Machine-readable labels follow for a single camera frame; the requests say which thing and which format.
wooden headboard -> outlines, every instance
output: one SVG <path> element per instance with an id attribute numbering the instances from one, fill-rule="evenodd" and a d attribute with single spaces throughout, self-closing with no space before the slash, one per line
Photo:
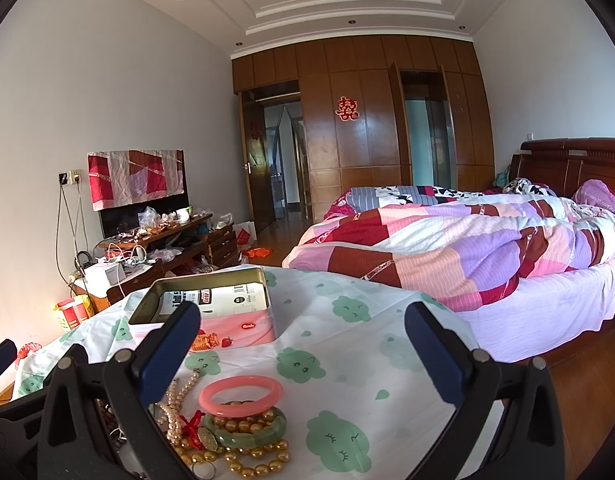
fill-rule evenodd
<path id="1" fill-rule="evenodd" d="M 615 193 L 615 139 L 528 140 L 511 158 L 510 180 L 519 176 L 571 197 L 586 180 L 602 180 Z"/>

bed sheet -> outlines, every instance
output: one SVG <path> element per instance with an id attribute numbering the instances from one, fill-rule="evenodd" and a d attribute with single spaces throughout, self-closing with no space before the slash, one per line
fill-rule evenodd
<path id="1" fill-rule="evenodd" d="M 498 361 L 547 352 L 615 314 L 615 257 L 589 269 L 520 279 L 510 296 L 460 312 L 479 345 Z"/>
<path id="2" fill-rule="evenodd" d="M 200 390 L 212 381 L 239 374 L 274 377 L 284 388 L 278 406 L 288 418 L 293 456 L 276 477 L 406 478 L 446 426 L 454 407 L 441 400 L 407 339 L 405 308 L 423 300 L 442 325 L 475 348 L 469 323 L 420 292 L 328 272 L 265 267 L 265 274 L 278 339 L 249 348 L 190 353 L 177 373 L 182 381 L 204 359 L 211 357 L 212 365 L 185 397 L 183 415 L 194 413 Z M 90 362 L 108 360 L 120 348 L 135 348 L 127 320 L 144 294 L 145 290 L 129 295 L 22 360 L 15 395 L 38 387 L 73 343 L 86 348 Z M 303 364 L 295 368 L 284 357 Z M 234 395 L 216 400 L 227 402 Z M 257 391 L 238 393 L 246 399 L 259 396 Z M 496 402 L 460 478 L 479 467 L 502 411 Z M 350 442 L 347 436 L 352 430 L 360 435 Z M 315 433 L 308 448 L 311 431 Z M 341 438 L 333 443 L 326 433 Z"/>

pearl necklace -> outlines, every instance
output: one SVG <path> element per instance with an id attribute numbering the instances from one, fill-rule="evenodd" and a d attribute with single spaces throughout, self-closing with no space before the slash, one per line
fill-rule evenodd
<path id="1" fill-rule="evenodd" d="M 178 394 L 176 394 L 176 385 L 178 384 L 179 379 L 174 379 L 166 390 L 167 402 L 156 403 L 156 405 L 164 412 L 156 423 L 159 426 L 162 426 L 166 423 L 166 421 L 168 422 L 168 433 L 166 434 L 166 438 L 174 447 L 180 446 L 182 442 L 183 421 L 179 418 L 181 404 L 184 402 L 185 396 L 194 387 L 200 377 L 200 372 L 198 370 L 194 370 L 194 373 L 192 373 L 192 376 L 187 381 L 187 384 L 181 388 L 181 391 Z"/>

power outlet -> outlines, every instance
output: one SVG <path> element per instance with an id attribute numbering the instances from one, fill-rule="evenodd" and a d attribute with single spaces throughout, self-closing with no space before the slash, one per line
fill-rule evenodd
<path id="1" fill-rule="evenodd" d="M 76 184 L 81 182 L 81 174 L 78 170 L 69 170 L 67 173 L 59 173 L 59 184 L 65 186 L 66 184 Z"/>
<path id="2" fill-rule="evenodd" d="M 76 184 L 81 181 L 81 174 L 78 170 L 69 170 L 68 171 L 68 184 Z"/>

cloth covering tv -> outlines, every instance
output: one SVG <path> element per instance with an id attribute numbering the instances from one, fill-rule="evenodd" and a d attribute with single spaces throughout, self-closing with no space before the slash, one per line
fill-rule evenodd
<path id="1" fill-rule="evenodd" d="M 95 211 L 184 192 L 183 150 L 88 153 Z"/>

